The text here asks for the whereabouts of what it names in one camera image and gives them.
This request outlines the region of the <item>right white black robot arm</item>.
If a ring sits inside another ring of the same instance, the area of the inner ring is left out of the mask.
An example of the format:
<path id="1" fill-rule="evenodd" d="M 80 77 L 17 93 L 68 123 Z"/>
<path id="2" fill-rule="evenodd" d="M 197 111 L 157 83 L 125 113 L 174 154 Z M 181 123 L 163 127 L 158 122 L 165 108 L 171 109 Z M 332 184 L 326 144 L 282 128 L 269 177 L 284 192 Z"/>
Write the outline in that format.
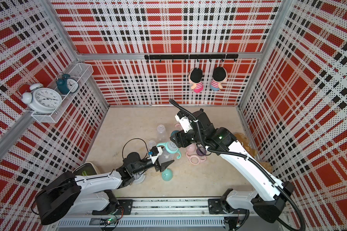
<path id="1" fill-rule="evenodd" d="M 277 221 L 289 231 L 293 231 L 294 228 L 280 218 L 286 203 L 289 203 L 299 221 L 298 230 L 306 229 L 303 214 L 292 200 L 294 185 L 291 182 L 282 182 L 269 173 L 246 151 L 232 132 L 224 127 L 215 128 L 203 110 L 191 113 L 181 107 L 175 120 L 182 127 L 181 131 L 170 137 L 177 147 L 200 144 L 208 153 L 216 154 L 229 162 L 254 188 L 252 192 L 229 189 L 223 195 L 222 207 L 225 212 L 239 208 L 254 211 L 264 221 Z"/>

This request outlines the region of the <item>mint green bottle handle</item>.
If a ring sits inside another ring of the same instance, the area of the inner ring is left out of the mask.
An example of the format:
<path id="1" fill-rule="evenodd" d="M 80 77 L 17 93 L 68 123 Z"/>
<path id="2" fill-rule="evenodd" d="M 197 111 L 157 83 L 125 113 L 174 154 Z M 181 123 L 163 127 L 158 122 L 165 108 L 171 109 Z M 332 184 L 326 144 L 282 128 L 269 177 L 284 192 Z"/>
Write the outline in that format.
<path id="1" fill-rule="evenodd" d="M 178 154 L 178 156 L 176 157 L 177 159 L 180 159 L 182 156 L 181 151 L 172 141 L 158 143 L 157 147 L 158 146 L 161 146 L 164 149 L 162 154 L 162 158 L 164 159 L 171 160 L 174 158 L 174 155 L 176 154 Z"/>

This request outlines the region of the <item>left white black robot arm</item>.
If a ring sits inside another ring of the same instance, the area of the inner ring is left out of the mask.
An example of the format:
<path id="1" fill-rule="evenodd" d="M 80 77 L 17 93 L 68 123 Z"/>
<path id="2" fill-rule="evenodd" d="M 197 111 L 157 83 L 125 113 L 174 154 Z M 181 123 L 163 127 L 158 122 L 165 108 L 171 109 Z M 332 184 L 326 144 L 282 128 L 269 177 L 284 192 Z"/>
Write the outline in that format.
<path id="1" fill-rule="evenodd" d="M 150 168 L 164 172 L 173 162 L 160 163 L 158 156 L 141 159 L 139 153 L 132 152 L 121 167 L 109 173 L 83 176 L 67 171 L 35 196 L 40 222 L 50 225 L 66 215 L 86 212 L 94 216 L 109 215 L 118 210 L 126 212 L 113 191 L 131 185 Z"/>

